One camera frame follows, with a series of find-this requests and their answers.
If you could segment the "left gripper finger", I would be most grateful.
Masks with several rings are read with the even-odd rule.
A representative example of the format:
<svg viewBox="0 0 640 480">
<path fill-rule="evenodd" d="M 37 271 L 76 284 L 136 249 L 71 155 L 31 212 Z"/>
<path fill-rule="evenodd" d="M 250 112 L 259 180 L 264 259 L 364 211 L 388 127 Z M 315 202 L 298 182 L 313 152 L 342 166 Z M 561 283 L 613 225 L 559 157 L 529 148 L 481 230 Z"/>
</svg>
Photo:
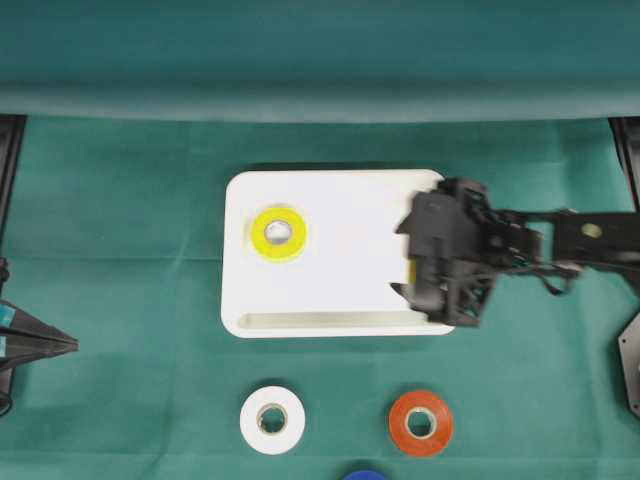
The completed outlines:
<svg viewBox="0 0 640 480">
<path fill-rule="evenodd" d="M 7 301 L 1 301 L 1 332 L 70 345 L 79 341 Z"/>
<path fill-rule="evenodd" d="M 9 370 L 22 364 L 53 358 L 78 350 L 78 344 L 19 345 L 6 343 L 1 348 L 1 370 Z"/>
</svg>

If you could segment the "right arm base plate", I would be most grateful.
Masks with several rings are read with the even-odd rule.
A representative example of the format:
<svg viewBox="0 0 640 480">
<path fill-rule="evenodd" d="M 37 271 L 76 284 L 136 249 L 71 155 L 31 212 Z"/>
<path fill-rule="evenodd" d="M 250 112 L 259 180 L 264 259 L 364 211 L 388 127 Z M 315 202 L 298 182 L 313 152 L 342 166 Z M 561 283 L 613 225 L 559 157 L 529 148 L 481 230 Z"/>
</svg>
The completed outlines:
<svg viewBox="0 0 640 480">
<path fill-rule="evenodd" d="M 617 339 L 627 403 L 630 412 L 639 418 L 640 405 L 640 314 L 637 313 Z"/>
</svg>

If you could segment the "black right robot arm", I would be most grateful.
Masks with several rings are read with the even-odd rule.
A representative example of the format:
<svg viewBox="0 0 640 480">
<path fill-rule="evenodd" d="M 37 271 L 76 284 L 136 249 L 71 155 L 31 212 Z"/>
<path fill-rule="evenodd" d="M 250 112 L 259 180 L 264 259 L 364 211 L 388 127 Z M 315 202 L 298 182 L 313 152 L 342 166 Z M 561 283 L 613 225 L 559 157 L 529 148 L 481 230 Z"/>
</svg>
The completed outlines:
<svg viewBox="0 0 640 480">
<path fill-rule="evenodd" d="M 494 209 L 485 186 L 447 177 L 411 200 L 396 229 L 413 277 L 392 289 L 433 322 L 474 327 L 501 275 L 532 276 L 560 296 L 585 268 L 639 288 L 639 216 Z"/>
</svg>

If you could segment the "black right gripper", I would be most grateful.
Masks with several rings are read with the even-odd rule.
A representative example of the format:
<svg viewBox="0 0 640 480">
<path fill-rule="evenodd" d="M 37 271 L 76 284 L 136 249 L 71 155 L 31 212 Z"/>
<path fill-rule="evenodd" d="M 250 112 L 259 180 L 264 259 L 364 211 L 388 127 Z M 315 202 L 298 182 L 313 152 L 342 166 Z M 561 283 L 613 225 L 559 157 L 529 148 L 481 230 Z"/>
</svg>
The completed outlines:
<svg viewBox="0 0 640 480">
<path fill-rule="evenodd" d="M 447 177 L 416 193 L 395 234 L 408 236 L 410 283 L 391 288 L 433 322 L 476 327 L 496 278 L 542 259 L 543 236 L 513 212 L 494 210 L 487 189 Z"/>
</svg>

